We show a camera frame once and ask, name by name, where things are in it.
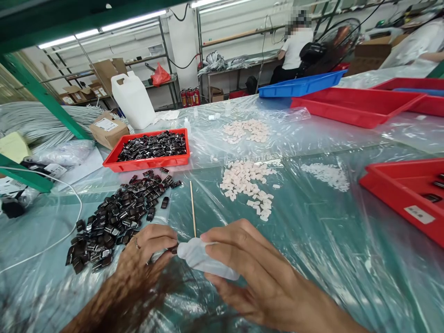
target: glue bottle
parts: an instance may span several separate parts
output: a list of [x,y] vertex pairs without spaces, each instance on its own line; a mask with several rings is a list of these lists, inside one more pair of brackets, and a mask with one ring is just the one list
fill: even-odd
[[179,244],[177,256],[185,260],[188,266],[193,269],[211,273],[229,280],[237,280],[239,278],[237,272],[207,255],[205,246],[210,244],[214,243],[204,243],[200,238],[191,238],[188,243]]

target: clear plastic cover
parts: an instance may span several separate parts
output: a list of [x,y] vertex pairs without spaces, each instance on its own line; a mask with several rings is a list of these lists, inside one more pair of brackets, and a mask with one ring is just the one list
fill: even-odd
[[[183,185],[167,190],[170,204],[156,212],[152,223],[170,225],[177,230],[179,241],[194,237],[192,181],[197,236],[211,227],[246,218],[301,274],[316,282],[370,331],[440,332],[444,327],[443,249],[358,181],[370,163],[437,156],[428,154],[431,150],[426,148],[443,146],[443,136],[439,137],[443,120],[436,117],[431,121],[435,122],[433,135],[422,127],[427,118],[418,120],[407,113],[376,130],[366,130],[316,116],[291,121],[290,104],[290,99],[248,96],[184,109],[178,119],[162,120],[143,130],[181,128],[188,117],[192,134],[189,164],[169,168]],[[208,119],[216,113],[221,114],[219,119]],[[222,140],[223,125],[251,118],[268,125],[270,135],[265,143],[242,140],[230,145]],[[395,122],[411,125],[396,126]],[[101,153],[106,156],[109,150],[101,148]],[[277,171],[266,177],[266,184],[259,184],[274,195],[268,222],[260,220],[246,205],[247,195],[240,194],[231,202],[219,188],[225,166],[237,159],[266,163]],[[304,165],[314,163],[340,168],[349,190],[340,192],[304,171]],[[133,174],[140,177],[142,172],[113,173],[101,168],[76,183],[74,188],[84,203],[81,217],[88,218],[120,183],[128,182]],[[67,189],[57,195],[40,195],[17,219],[0,216],[1,268],[65,236],[75,223],[78,209],[76,197]],[[13,304],[37,319],[30,332],[45,331],[48,318],[54,325],[51,331],[64,327],[117,265],[118,253],[109,268],[92,274],[87,266],[76,276],[72,267],[64,266],[70,238],[0,274],[1,290],[8,289]],[[186,327],[187,322],[205,314],[210,305],[217,306],[218,314],[231,311],[221,305],[201,272],[186,274],[192,274],[195,281],[189,282],[183,292],[170,295],[165,308],[154,318],[161,332],[181,332],[178,323]],[[244,319],[235,318],[226,332],[235,332],[241,322]],[[264,331],[256,325],[250,327],[252,332]]]

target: red plastic tray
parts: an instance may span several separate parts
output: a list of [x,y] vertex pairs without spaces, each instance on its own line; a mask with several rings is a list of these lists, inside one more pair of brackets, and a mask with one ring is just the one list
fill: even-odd
[[186,129],[169,129],[172,133],[177,134],[185,134],[185,142],[186,142],[186,154],[185,155],[176,155],[176,156],[164,156],[164,157],[155,157],[150,159],[143,160],[131,160],[131,161],[122,161],[116,162],[119,154],[123,149],[123,145],[127,143],[129,140],[147,135],[154,136],[158,135],[165,130],[156,131],[156,132],[148,132],[148,133],[138,133],[138,134],[130,134],[126,136],[122,136],[119,142],[115,145],[114,149],[106,158],[105,162],[103,162],[104,167],[110,168],[114,172],[125,172],[125,171],[134,171],[134,170],[143,170],[143,169],[152,169],[157,167],[170,167],[176,165],[185,165],[188,164],[188,159],[190,158],[190,147],[188,146],[188,133]]
[[444,200],[432,203],[420,195],[444,198],[444,189],[432,185],[444,173],[444,159],[377,163],[365,169],[362,186],[444,247]]
[[425,96],[415,92],[328,88],[293,98],[291,107],[305,106],[311,114],[372,129],[407,111]]
[[[444,90],[444,80],[394,78],[371,89],[392,90],[396,88]],[[410,106],[409,111],[444,117],[444,98],[427,95],[418,103]]]

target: white cable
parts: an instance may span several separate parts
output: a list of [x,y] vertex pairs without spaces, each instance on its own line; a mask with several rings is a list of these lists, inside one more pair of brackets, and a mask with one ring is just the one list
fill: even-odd
[[[59,179],[57,179],[57,178],[54,178],[54,177],[48,176],[47,174],[41,173],[41,172],[39,172],[39,171],[27,170],[27,169],[19,169],[19,168],[13,168],[13,167],[8,167],[8,166],[0,166],[0,170],[1,170],[1,169],[9,169],[9,170],[17,170],[17,171],[25,171],[25,172],[38,173],[38,174],[40,174],[40,175],[43,175],[43,176],[48,177],[48,178],[51,178],[51,179],[53,179],[53,180],[56,180],[56,181],[58,181],[58,182],[60,182],[60,183],[62,183],[62,184],[65,184],[65,185],[69,186],[69,188],[74,192],[75,196],[77,197],[77,199],[78,199],[79,202],[80,202],[79,214],[77,215],[77,220],[76,220],[76,221],[80,220],[80,215],[82,214],[82,209],[83,209],[83,203],[82,203],[82,200],[80,199],[79,195],[78,195],[77,192],[75,191],[75,189],[74,189],[70,184],[65,183],[64,181],[61,181],[61,180],[59,180]],[[3,273],[3,272],[6,272],[7,270],[10,270],[11,268],[13,268],[13,267],[15,267],[15,266],[20,265],[20,264],[22,264],[22,263],[24,263],[24,262],[26,262],[26,261],[28,261],[28,260],[31,260],[31,259],[33,259],[33,258],[35,258],[35,257],[38,257],[40,254],[45,253],[45,252],[48,251],[49,249],[53,248],[53,247],[56,246],[57,244],[63,242],[65,239],[67,239],[67,238],[68,238],[68,237],[69,237],[69,236],[75,231],[75,229],[76,229],[76,225],[74,224],[74,228],[73,228],[73,229],[69,232],[69,234],[67,234],[65,237],[63,237],[62,239],[58,240],[58,241],[55,242],[53,245],[47,247],[47,248],[44,249],[43,251],[40,251],[40,252],[38,252],[38,253],[36,253],[36,254],[30,256],[29,258],[26,258],[26,259],[24,259],[24,260],[22,260],[22,261],[19,261],[19,262],[16,263],[16,264],[13,264],[13,265],[11,265],[11,266],[9,266],[9,267],[7,267],[7,268],[1,270],[1,271],[0,271],[0,274]]]

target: ceiling light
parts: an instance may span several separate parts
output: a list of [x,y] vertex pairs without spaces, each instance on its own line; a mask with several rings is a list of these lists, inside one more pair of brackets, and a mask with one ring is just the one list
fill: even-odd
[[199,0],[199,1],[193,2],[191,4],[191,8],[196,8],[196,7],[200,7],[200,6],[204,6],[204,5],[209,5],[209,4],[212,4],[214,2],[219,2],[219,1],[221,1],[221,0]]
[[88,30],[85,32],[81,32],[80,34],[75,35],[77,37],[77,39],[82,39],[82,38],[86,38],[89,36],[94,36],[99,34],[99,30],[98,29],[92,29],[92,30]]
[[48,47],[51,47],[51,46],[72,42],[74,40],[75,40],[74,36],[68,36],[68,37],[56,39],[55,41],[52,41],[52,42],[47,42],[45,44],[39,45],[38,48],[39,49],[45,49],[45,48],[48,48]]
[[131,24],[134,24],[134,23],[137,23],[137,22],[145,21],[147,19],[152,19],[154,17],[160,16],[160,15],[164,15],[166,13],[167,13],[167,11],[162,10],[162,11],[150,13],[150,14],[147,14],[147,15],[138,16],[138,17],[135,17],[135,18],[130,18],[130,19],[125,20],[125,21],[113,23],[111,25],[106,25],[106,26],[102,27],[102,30],[103,31],[110,31],[110,30],[113,30],[113,29],[121,28],[121,27],[126,26],[126,25],[131,25]]
[[236,1],[236,2],[231,2],[231,3],[227,3],[225,5],[220,5],[220,6],[213,7],[213,8],[203,9],[200,11],[200,13],[204,14],[206,12],[212,12],[214,10],[218,10],[218,9],[222,9],[222,8],[226,8],[226,7],[230,7],[230,6],[234,6],[234,5],[239,5],[241,3],[249,2],[249,1],[251,1],[251,0],[240,0],[240,1]]

